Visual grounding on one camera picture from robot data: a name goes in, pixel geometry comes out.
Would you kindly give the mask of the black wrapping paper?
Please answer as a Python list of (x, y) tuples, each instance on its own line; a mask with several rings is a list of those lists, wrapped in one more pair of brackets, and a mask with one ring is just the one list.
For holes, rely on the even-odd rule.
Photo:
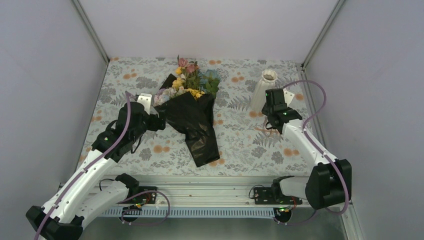
[(170, 126), (185, 135), (185, 143), (198, 168), (220, 158), (214, 130), (214, 103), (215, 98), (196, 101), (185, 93), (155, 107)]

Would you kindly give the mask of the colourful artificial flower bouquet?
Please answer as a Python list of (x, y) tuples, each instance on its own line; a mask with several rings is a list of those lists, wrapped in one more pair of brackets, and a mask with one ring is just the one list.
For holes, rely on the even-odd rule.
[(190, 94), (196, 101), (205, 100), (207, 97), (215, 98), (219, 91), (221, 76), (216, 70), (208, 69), (204, 72), (196, 60), (177, 57), (175, 75), (170, 75), (170, 82), (153, 97), (153, 106), (163, 105), (165, 102)]

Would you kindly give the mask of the tan raffia ribbon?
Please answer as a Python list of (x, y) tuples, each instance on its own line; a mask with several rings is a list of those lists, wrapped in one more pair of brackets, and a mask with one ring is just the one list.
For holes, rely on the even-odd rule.
[(280, 132), (277, 129), (272, 128), (267, 118), (264, 119), (262, 125), (256, 126), (254, 129), (256, 131), (260, 131), (262, 133), (268, 133), (270, 135), (272, 134), (280, 135)]

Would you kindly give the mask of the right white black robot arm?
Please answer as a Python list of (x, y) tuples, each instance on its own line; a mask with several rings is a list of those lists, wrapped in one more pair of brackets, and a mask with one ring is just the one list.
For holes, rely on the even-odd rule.
[(315, 210), (343, 204), (346, 209), (352, 197), (352, 165), (330, 153), (306, 128), (301, 115), (290, 108), (280, 88), (265, 91), (262, 113), (268, 124), (288, 139), (310, 168), (310, 175), (282, 176), (273, 180), (271, 198), (278, 204), (289, 197), (306, 200)]

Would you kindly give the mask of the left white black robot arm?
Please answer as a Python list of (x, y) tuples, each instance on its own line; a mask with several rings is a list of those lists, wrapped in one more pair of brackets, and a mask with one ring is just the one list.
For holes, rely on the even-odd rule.
[(42, 206), (31, 206), (25, 216), (36, 231), (37, 240), (77, 240), (85, 227), (117, 203), (141, 207), (151, 193), (140, 193), (139, 182), (127, 173), (115, 177), (95, 196), (87, 196), (105, 174), (123, 158), (135, 152), (147, 131), (164, 130), (166, 121), (149, 114), (144, 105), (131, 101), (118, 112), (91, 146), (85, 160), (66, 184)]

